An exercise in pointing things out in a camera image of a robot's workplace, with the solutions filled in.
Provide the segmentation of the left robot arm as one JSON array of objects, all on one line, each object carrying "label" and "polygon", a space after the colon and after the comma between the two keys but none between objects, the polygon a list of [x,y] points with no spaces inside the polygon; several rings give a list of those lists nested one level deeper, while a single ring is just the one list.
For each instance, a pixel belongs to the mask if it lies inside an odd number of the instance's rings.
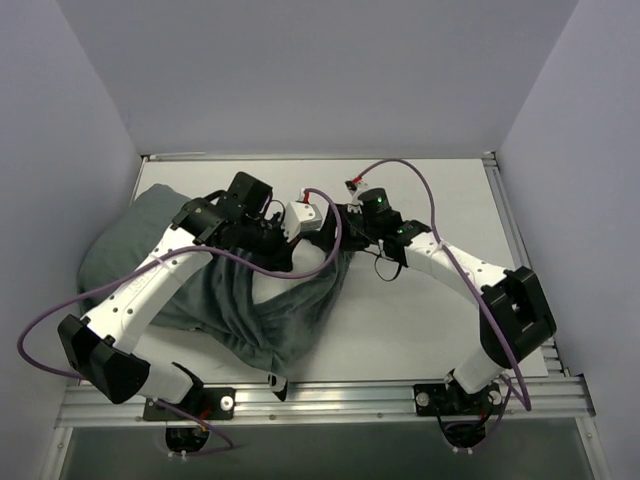
[{"label": "left robot arm", "polygon": [[244,258],[267,272],[290,272],[295,241],[306,220],[315,221],[304,201],[266,216],[272,189],[239,172],[230,187],[189,198],[155,184],[140,194],[127,214],[95,244],[80,272],[90,288],[108,274],[136,269],[124,281],[96,291],[99,303],[67,316],[58,335],[70,365],[112,403],[135,395],[159,398],[179,419],[202,405],[201,380],[176,362],[137,355],[147,327],[158,319],[190,280],[210,273],[214,261]]}]

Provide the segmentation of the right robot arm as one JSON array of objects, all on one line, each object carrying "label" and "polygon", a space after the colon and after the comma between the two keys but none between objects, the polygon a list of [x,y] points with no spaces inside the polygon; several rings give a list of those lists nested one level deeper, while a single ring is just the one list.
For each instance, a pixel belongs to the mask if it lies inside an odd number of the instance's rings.
[{"label": "right robot arm", "polygon": [[358,179],[346,189],[351,200],[337,206],[343,251],[377,246],[399,267],[430,276],[478,307],[480,346],[449,373],[443,391],[450,409],[469,411],[481,390],[554,336],[557,325],[533,270],[509,270],[445,242],[433,225],[405,220],[383,188]]}]

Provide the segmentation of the zebra pillowcase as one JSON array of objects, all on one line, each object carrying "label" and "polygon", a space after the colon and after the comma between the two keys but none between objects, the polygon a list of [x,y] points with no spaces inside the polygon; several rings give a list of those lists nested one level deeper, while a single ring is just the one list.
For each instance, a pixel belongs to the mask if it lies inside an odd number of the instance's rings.
[{"label": "zebra pillowcase", "polygon": [[[85,293],[133,271],[157,245],[187,197],[155,184],[89,248],[77,274]],[[341,251],[311,280],[256,305],[254,271],[215,257],[165,304],[154,325],[212,336],[245,364],[287,375],[312,350],[342,291],[354,255]]]}]

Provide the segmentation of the white pillow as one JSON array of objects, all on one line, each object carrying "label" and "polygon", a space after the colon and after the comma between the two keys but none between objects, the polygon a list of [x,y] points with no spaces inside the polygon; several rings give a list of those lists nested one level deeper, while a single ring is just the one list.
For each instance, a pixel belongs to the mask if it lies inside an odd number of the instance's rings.
[{"label": "white pillow", "polygon": [[[295,247],[292,255],[292,273],[305,273],[320,266],[325,261],[325,253],[307,240],[301,240]],[[304,279],[278,279],[253,273],[252,299],[258,305],[267,302],[294,287],[311,280]]]}]

